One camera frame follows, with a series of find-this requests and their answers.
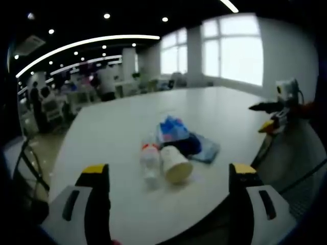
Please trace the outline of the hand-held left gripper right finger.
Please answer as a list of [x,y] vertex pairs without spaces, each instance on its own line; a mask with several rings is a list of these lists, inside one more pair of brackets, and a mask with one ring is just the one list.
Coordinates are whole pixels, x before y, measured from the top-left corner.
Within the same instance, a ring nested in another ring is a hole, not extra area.
[[296,226],[288,202],[250,165],[229,165],[229,244],[280,244]]

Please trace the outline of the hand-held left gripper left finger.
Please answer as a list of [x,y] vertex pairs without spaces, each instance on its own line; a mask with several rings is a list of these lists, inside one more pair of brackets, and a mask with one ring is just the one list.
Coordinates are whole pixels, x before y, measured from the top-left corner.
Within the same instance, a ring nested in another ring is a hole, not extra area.
[[56,244],[111,244],[108,164],[85,168],[49,204],[41,224]]

